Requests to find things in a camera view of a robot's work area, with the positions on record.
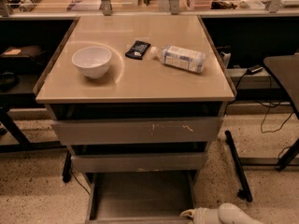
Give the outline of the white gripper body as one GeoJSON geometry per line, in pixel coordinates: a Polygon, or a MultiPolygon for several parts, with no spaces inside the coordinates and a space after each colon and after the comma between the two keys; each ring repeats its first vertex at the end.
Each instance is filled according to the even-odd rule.
{"type": "Polygon", "coordinates": [[[192,213],[193,224],[221,224],[217,209],[197,208],[192,213]]]}

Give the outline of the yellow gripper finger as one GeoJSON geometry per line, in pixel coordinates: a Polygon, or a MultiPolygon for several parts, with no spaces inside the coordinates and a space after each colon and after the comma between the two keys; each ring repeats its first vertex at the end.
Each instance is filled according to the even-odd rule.
{"type": "Polygon", "coordinates": [[[194,219],[195,210],[194,209],[188,209],[180,213],[181,217],[189,217],[191,219],[194,219]]]}

